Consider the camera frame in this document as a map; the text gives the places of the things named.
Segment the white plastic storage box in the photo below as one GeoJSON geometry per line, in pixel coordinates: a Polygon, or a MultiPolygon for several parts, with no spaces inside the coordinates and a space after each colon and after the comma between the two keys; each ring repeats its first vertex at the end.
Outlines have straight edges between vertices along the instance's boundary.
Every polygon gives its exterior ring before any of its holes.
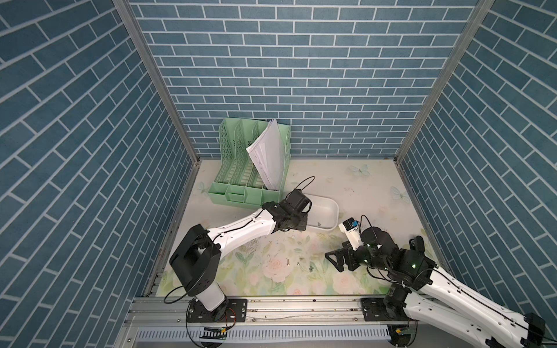
{"type": "Polygon", "coordinates": [[[333,199],[307,194],[312,202],[308,213],[308,230],[333,231],[338,225],[339,205],[333,199]]]}

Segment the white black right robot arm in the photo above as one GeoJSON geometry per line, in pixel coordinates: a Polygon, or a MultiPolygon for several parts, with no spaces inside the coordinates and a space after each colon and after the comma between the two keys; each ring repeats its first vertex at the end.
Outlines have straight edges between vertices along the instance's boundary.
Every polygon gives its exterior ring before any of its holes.
{"type": "Polygon", "coordinates": [[[422,237],[401,249],[375,226],[362,231],[347,220],[340,228],[348,240],[325,258],[339,272],[359,267],[386,272],[391,287],[378,308],[388,319],[424,322],[477,347],[542,347],[549,342],[540,316],[509,310],[461,283],[426,256],[422,237]]]}

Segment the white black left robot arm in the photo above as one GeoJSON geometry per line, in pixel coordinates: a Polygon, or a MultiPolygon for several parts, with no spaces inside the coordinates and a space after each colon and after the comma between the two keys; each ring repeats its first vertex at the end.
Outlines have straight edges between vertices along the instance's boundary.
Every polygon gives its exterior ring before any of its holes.
{"type": "Polygon", "coordinates": [[[174,250],[169,264],[189,297],[209,312],[228,301],[216,281],[220,260],[240,246],[279,231],[304,231],[312,203],[267,202],[251,215],[225,226],[205,229],[197,224],[174,250]]]}

